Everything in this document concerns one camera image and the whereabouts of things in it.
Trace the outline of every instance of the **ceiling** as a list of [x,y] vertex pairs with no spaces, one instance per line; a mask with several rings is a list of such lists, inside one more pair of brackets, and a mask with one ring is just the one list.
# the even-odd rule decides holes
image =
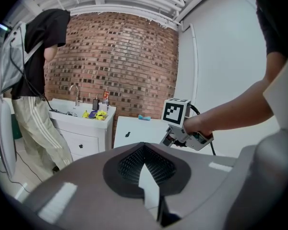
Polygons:
[[13,26],[17,21],[29,22],[51,8],[71,11],[71,15],[87,12],[125,12],[139,15],[160,24],[177,28],[173,22],[189,0],[18,0],[4,21]]

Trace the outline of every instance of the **gray backpack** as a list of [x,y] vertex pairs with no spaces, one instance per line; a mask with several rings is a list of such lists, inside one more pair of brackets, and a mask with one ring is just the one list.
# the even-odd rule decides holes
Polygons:
[[0,95],[18,83],[24,75],[24,65],[43,44],[39,42],[29,53],[24,49],[26,23],[18,22],[3,43],[0,56]]

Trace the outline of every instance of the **beige pants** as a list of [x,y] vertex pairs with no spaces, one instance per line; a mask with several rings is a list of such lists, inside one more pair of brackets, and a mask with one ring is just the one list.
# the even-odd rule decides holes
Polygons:
[[24,148],[43,177],[50,177],[56,165],[61,170],[70,164],[71,152],[49,118],[47,102],[39,97],[23,96],[12,100],[12,104],[24,138]]

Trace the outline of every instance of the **black shoe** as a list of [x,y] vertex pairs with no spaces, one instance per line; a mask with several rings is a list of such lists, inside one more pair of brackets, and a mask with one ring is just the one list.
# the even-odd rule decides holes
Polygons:
[[53,174],[55,174],[56,172],[59,172],[59,171],[60,171],[60,169],[58,168],[58,166],[56,166],[52,169]]

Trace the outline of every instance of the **person in black shirt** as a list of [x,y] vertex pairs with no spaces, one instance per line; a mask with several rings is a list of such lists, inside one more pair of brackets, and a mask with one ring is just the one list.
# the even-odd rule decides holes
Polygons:
[[26,78],[32,86],[21,79],[11,92],[25,150],[45,179],[52,175],[53,170],[62,169],[72,162],[69,147],[53,126],[49,107],[43,101],[44,64],[55,57],[58,47],[65,45],[70,19],[68,11],[50,9],[27,24],[24,39],[26,52],[30,52],[40,41],[43,44],[24,66]]
[[188,133],[247,127],[273,116],[263,92],[275,79],[288,58],[288,0],[257,0],[257,17],[266,41],[266,73],[236,99],[187,119]]

